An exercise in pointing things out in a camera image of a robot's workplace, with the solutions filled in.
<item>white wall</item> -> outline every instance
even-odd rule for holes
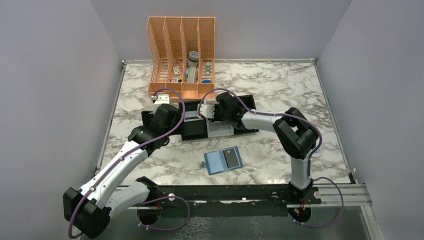
[[[352,0],[90,0],[125,60],[152,59],[149,16],[216,17],[217,58],[318,58]]]
[[[62,195],[94,172],[120,58],[88,0],[0,12],[0,238],[66,239]]]
[[[318,69],[385,240],[424,235],[424,1],[353,0]]]

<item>black base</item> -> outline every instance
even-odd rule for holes
[[[310,199],[314,198],[314,192],[318,190],[316,187],[312,187],[313,184],[314,183],[310,181],[307,187],[300,190],[299,188],[295,187],[291,182],[288,182],[290,196],[294,201],[297,201],[298,204],[302,203],[303,201],[308,202]]]
[[[305,195],[307,204],[320,204],[321,200],[314,197],[316,187],[310,187],[310,194]],[[289,184],[260,184],[260,185],[159,185],[157,191],[150,192],[148,199],[175,194],[189,201],[191,217],[248,217],[248,216],[272,216],[287,217],[287,205],[301,204],[302,199],[297,198],[291,192]],[[249,202],[222,203],[221,201]],[[157,202],[147,206],[156,207]],[[160,202],[161,218],[185,218],[187,217],[186,205],[176,199],[174,201],[162,200]],[[153,214],[146,210],[139,210],[139,216]]]
[[[144,225],[152,225],[156,223],[159,219],[158,211],[156,209],[140,211],[140,213],[138,214],[138,219],[140,219],[140,222],[142,222]]]
[[[305,210],[302,208],[291,208],[288,210],[288,214],[290,214],[290,216],[292,216],[296,221],[306,223],[311,218],[312,211],[309,207],[306,207]]]

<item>white marble tabletop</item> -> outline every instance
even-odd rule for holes
[[[121,149],[131,130],[143,124],[141,112],[153,109],[147,93],[152,67],[149,63],[126,66],[101,167]],[[350,182],[312,63],[228,62],[216,63],[215,70],[216,87],[238,95],[252,94],[258,111],[285,112],[290,107],[298,108],[323,136],[322,155],[312,158],[312,177]],[[234,146],[240,151],[243,168],[209,176],[206,168],[201,167],[204,153]],[[171,136],[167,146],[155,150],[122,184],[130,185],[142,176],[160,185],[287,184],[291,165],[290,156],[272,132],[194,141]]]

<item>small metal object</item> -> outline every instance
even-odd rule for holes
[[[321,193],[320,193],[319,191],[315,191],[315,192],[313,193],[313,196],[314,196],[316,199],[321,199]]]
[[[175,197],[175,194],[170,193],[168,196],[170,197],[170,198],[168,198],[168,199],[169,199],[171,202],[175,200],[175,198],[173,198],[173,197]]]

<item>orange plastic rack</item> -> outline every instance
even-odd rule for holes
[[[215,88],[215,18],[214,17],[149,17],[147,34],[153,58],[153,71],[148,85],[152,95],[161,88],[177,91],[184,101],[201,99],[208,91]],[[197,82],[185,82],[188,53],[198,52]],[[210,74],[206,75],[209,63]],[[182,82],[171,82],[173,67],[180,69]],[[177,95],[166,91],[172,103],[179,102]],[[208,94],[207,99],[214,97]]]

